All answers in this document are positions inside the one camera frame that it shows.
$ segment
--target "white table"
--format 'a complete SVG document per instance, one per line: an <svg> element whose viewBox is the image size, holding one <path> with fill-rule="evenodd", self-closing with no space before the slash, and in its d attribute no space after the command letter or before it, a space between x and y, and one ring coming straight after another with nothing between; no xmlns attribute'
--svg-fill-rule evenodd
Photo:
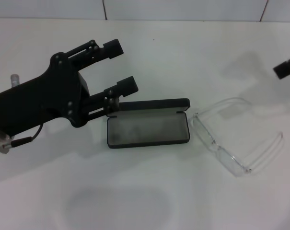
<svg viewBox="0 0 290 230"><path fill-rule="evenodd" d="M241 96L272 113L282 156L235 178L192 137L184 145L109 149L106 118L45 125L0 154L1 230L290 230L290 23L0 19L0 92L9 76L41 75L50 57L118 38L124 55L81 71L91 94L133 75L123 101L189 98L192 107ZM19 135L32 135L35 129Z"/></svg>

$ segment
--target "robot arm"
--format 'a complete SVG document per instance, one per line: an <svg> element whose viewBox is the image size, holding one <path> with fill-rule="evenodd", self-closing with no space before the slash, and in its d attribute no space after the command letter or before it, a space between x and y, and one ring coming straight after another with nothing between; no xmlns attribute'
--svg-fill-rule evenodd
<svg viewBox="0 0 290 230"><path fill-rule="evenodd" d="M81 127L90 120L118 111L119 97L138 91L134 78L121 80L90 96L79 70L121 54L123 50L117 39L105 43L104 47L92 40L67 53L53 55L43 75L0 93L0 150L31 142L36 136L20 140L12 137L36 126L41 129L43 123L58 117Z"/></svg>

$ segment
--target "white wall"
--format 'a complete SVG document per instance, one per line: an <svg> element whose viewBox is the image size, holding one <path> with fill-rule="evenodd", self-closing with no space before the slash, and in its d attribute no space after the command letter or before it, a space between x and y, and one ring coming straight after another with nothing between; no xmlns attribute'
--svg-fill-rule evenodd
<svg viewBox="0 0 290 230"><path fill-rule="evenodd" d="M290 22L290 0L269 0L264 22Z"/></svg>
<svg viewBox="0 0 290 230"><path fill-rule="evenodd" d="M104 19L102 0L0 0L0 17Z"/></svg>
<svg viewBox="0 0 290 230"><path fill-rule="evenodd" d="M267 0L105 0L111 20L259 21Z"/></svg>

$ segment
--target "clear glasses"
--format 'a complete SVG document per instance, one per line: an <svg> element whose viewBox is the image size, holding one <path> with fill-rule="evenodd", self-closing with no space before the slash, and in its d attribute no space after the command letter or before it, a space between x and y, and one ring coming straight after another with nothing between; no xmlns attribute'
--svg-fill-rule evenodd
<svg viewBox="0 0 290 230"><path fill-rule="evenodd" d="M229 98L199 110L193 116L196 135L235 176L264 169L278 156L284 144L282 132L263 128L263 118L257 117L251 108L251 104L242 98Z"/></svg>

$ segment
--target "white surface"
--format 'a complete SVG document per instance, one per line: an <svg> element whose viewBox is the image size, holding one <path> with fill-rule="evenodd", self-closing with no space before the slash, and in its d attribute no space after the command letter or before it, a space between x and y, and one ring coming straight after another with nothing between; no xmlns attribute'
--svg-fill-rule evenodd
<svg viewBox="0 0 290 230"><path fill-rule="evenodd" d="M101 0L0 0L0 17L104 20Z"/></svg>
<svg viewBox="0 0 290 230"><path fill-rule="evenodd" d="M269 0L264 22L290 22L290 0Z"/></svg>
<svg viewBox="0 0 290 230"><path fill-rule="evenodd" d="M81 71L91 94L133 75L139 92L123 101L187 97L195 108L241 96L284 132L282 157L235 178L193 135L116 150L105 118L79 129L56 119L0 154L0 229L290 230L290 77L272 71L290 57L290 23L0 19L0 92L12 73L42 74L58 51L114 38L125 54Z"/></svg>
<svg viewBox="0 0 290 230"><path fill-rule="evenodd" d="M111 20L259 21L266 0L105 0Z"/></svg>

